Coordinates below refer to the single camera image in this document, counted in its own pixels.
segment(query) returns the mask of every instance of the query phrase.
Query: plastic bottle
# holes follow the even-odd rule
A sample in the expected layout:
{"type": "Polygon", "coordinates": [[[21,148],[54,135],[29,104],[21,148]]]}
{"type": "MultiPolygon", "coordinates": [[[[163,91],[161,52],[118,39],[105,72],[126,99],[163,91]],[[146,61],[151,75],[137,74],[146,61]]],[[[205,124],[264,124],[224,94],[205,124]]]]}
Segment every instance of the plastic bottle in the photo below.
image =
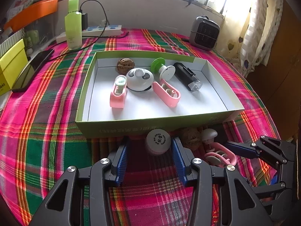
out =
{"type": "Polygon", "coordinates": [[[82,14],[78,12],[79,0],[69,0],[65,16],[66,38],[69,50],[82,46],[82,14]]]}

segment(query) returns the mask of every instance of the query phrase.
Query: plaid tablecloth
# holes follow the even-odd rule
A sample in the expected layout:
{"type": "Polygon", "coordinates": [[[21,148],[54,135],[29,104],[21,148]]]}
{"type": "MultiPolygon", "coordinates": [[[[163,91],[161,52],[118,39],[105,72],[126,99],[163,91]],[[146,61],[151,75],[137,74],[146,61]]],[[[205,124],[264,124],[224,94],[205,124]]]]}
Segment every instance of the plaid tablecloth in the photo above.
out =
{"type": "MultiPolygon", "coordinates": [[[[81,87],[96,51],[149,50],[207,59],[231,86],[245,111],[235,121],[218,125],[229,140],[251,142],[259,135],[279,138],[262,101],[236,70],[215,51],[183,42],[178,34],[130,29],[123,39],[101,39],[95,45],[48,62],[25,93],[13,93],[0,118],[0,193],[22,225],[28,225],[43,198],[70,165],[91,166],[114,149],[119,138],[86,139],[74,120],[81,87]]],[[[94,39],[86,39],[83,46],[94,39]]],[[[67,52],[66,43],[55,55],[67,52]]],[[[133,137],[121,187],[110,190],[116,225],[185,225],[192,188],[177,178],[167,152],[148,155],[144,137],[133,137]]],[[[255,186],[269,184],[275,174],[259,159],[238,158],[237,167],[255,186]]],[[[88,200],[85,224],[88,225],[88,200]]],[[[218,197],[213,188],[213,221],[218,197]]]]}

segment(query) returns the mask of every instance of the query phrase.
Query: pink plastic toy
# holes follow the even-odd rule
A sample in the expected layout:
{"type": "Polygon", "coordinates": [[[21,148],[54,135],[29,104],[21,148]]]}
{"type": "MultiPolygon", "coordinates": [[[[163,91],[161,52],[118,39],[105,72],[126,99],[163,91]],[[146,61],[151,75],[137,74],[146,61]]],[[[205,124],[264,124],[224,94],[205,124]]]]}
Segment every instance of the pink plastic toy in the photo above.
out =
{"type": "Polygon", "coordinates": [[[176,107],[181,98],[181,93],[163,79],[160,83],[161,85],[158,82],[153,83],[154,92],[168,107],[176,107]]]}
{"type": "Polygon", "coordinates": [[[206,150],[204,157],[211,164],[221,168],[230,164],[235,166],[237,162],[233,152],[216,142],[210,143],[210,149],[206,150]]]}
{"type": "Polygon", "coordinates": [[[110,106],[123,109],[126,95],[127,78],[123,75],[116,77],[114,87],[110,95],[110,106]]]}

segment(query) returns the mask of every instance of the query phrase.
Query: smartphone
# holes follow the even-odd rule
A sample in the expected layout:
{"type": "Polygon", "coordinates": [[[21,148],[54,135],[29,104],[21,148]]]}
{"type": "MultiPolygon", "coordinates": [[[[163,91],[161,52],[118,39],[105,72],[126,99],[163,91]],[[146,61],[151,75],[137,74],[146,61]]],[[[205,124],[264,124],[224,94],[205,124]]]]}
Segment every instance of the smartphone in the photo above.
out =
{"type": "Polygon", "coordinates": [[[37,56],[35,56],[20,73],[18,79],[15,81],[11,90],[13,92],[25,92],[30,86],[34,77],[37,75],[37,73],[40,71],[40,69],[44,66],[44,64],[48,61],[48,59],[53,53],[54,49],[39,52],[37,56]]]}

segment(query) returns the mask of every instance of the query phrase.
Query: gray heater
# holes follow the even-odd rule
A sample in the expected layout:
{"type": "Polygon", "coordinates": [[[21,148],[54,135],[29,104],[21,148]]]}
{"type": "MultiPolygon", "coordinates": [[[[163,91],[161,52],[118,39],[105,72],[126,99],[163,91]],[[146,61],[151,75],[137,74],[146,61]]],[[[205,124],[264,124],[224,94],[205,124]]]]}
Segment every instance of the gray heater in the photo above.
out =
{"type": "Polygon", "coordinates": [[[212,50],[219,36],[219,25],[207,16],[197,17],[193,22],[189,43],[204,50],[212,50]]]}

